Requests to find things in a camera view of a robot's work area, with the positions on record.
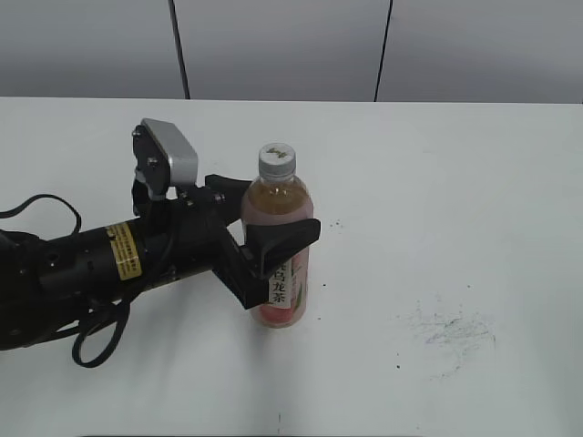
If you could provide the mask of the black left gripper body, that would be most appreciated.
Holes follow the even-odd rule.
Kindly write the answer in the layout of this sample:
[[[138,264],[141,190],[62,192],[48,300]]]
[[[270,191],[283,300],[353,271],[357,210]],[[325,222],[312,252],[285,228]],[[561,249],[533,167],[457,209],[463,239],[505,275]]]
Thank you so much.
[[[175,199],[150,200],[139,182],[132,187],[134,225],[142,244],[145,273],[130,287],[141,292],[212,271],[248,310],[265,302],[265,279],[252,255],[238,245],[214,203],[214,192],[202,187],[177,189]]]

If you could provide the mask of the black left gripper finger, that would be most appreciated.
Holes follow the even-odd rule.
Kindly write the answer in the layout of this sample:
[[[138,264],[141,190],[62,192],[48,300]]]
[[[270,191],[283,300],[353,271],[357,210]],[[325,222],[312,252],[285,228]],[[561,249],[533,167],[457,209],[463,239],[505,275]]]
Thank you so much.
[[[226,178],[217,174],[205,177],[205,186],[214,192],[214,203],[227,226],[240,220],[243,197],[250,180]]]
[[[307,218],[281,225],[247,225],[245,246],[252,255],[259,277],[268,279],[285,262],[321,234],[321,222]]]

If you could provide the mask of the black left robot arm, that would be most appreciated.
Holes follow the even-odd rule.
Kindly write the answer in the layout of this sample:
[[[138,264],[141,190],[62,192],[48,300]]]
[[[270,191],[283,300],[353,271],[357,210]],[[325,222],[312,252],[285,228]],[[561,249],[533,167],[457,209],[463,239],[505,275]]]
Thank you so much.
[[[207,176],[152,200],[132,189],[135,217],[58,239],[1,234],[1,347],[12,350],[91,332],[125,319],[144,291],[213,272],[243,308],[265,303],[276,269],[308,248],[321,223],[306,218],[252,225],[239,244],[230,225],[240,218],[242,180]]]

